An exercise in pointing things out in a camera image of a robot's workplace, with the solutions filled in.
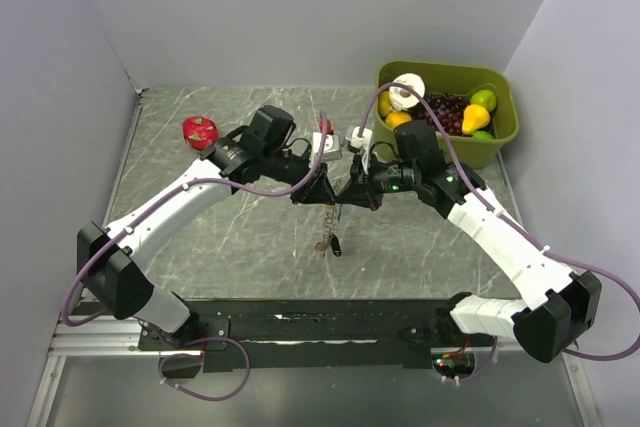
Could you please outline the red key tag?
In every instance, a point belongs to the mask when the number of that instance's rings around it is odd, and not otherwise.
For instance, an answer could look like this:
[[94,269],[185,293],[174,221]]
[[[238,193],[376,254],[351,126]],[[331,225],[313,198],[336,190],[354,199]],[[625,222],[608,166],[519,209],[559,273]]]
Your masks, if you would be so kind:
[[315,245],[315,250],[318,252],[324,252],[329,248],[329,245],[326,242],[318,242]]

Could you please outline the black key fob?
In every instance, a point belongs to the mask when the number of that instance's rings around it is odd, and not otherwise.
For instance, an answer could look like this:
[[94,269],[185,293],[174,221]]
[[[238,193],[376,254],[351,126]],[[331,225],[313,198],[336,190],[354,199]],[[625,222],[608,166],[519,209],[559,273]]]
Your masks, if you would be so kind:
[[340,257],[342,255],[341,244],[336,235],[333,235],[330,240],[330,247],[333,255],[335,257]]

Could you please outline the red dragon fruit toy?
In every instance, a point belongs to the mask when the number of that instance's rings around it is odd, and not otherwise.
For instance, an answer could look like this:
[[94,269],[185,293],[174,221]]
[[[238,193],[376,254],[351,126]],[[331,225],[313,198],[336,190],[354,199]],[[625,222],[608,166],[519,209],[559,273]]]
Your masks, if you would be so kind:
[[196,151],[203,151],[220,138],[216,124],[203,116],[192,116],[182,122],[185,142]]

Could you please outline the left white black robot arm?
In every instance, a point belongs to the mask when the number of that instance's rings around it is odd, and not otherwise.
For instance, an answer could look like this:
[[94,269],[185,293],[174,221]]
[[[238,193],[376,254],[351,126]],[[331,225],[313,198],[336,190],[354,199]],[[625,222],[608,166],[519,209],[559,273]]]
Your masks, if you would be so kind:
[[68,293],[84,287],[118,320],[135,318],[162,332],[177,349],[191,346],[199,316],[177,294],[156,286],[143,271],[174,234],[206,209],[238,191],[295,203],[329,204],[327,140],[332,128],[319,119],[306,155],[287,146],[295,129],[281,108],[260,107],[251,122],[216,139],[176,180],[141,207],[106,227],[89,223],[77,236],[78,271]]

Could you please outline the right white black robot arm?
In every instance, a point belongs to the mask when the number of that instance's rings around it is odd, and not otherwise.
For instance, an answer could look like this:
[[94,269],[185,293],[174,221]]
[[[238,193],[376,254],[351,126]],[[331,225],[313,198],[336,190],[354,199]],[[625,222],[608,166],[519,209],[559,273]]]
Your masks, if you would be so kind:
[[520,294],[516,300],[463,295],[438,319],[439,338],[452,346],[470,334],[514,339],[534,359],[551,362],[592,326],[601,282],[534,247],[472,169],[446,161],[427,123],[404,123],[394,137],[395,160],[381,162],[372,154],[371,130],[347,130],[344,144],[354,158],[338,202],[376,210],[386,194],[416,193],[474,240]]

